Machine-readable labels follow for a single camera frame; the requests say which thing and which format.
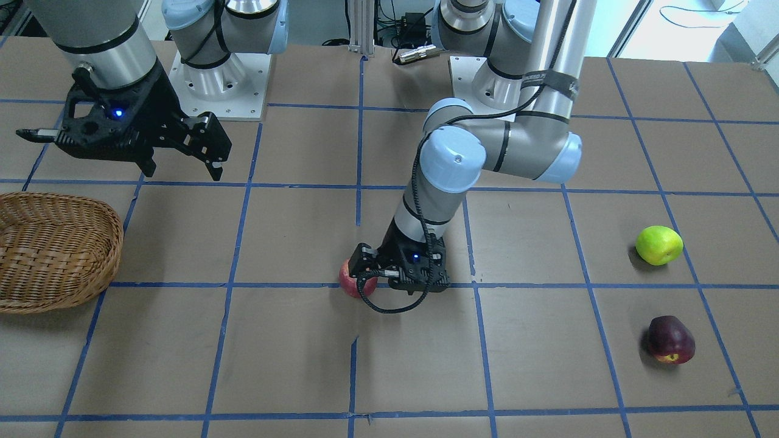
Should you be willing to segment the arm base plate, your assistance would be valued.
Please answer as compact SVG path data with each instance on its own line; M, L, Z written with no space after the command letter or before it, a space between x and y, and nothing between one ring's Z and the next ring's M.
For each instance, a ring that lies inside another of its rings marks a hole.
M520 105L522 78L499 72L489 56L450 56L450 75L454 97L464 100L476 116L503 113Z
M231 54L221 66L195 69L175 56L168 78L187 116L212 112L220 121L260 122L274 57Z

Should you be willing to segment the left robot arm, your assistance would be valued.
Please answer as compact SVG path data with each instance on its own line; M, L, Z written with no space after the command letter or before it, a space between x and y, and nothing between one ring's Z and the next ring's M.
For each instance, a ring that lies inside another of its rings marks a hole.
M381 245L361 243L340 286L372 294L379 277L397 290L448 288L444 233L483 171L562 184L582 141L568 123L592 29L595 1L437 1L432 41L484 63L473 103L445 98L428 111L411 180Z

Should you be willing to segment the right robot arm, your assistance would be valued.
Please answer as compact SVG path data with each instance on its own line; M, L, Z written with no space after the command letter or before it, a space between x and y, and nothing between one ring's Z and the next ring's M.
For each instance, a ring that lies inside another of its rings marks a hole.
M232 143L217 116L187 116L133 7L124 1L28 1L43 30L72 63L60 128L20 128L75 158L133 162L153 176L156 148L206 166L212 180Z

